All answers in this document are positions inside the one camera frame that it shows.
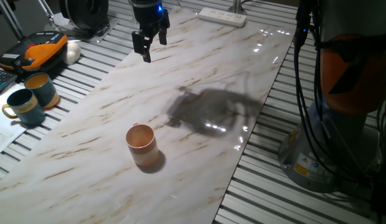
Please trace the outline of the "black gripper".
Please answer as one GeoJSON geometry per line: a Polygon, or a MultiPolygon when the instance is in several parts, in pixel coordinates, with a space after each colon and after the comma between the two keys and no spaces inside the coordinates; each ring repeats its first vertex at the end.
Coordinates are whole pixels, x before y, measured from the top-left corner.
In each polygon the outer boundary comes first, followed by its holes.
{"type": "Polygon", "coordinates": [[[167,30],[170,28],[168,13],[164,13],[161,0],[129,0],[129,4],[140,28],[132,32],[134,52],[140,54],[145,62],[151,63],[151,39],[147,36],[155,36],[159,31],[159,43],[167,45],[167,30]]]}

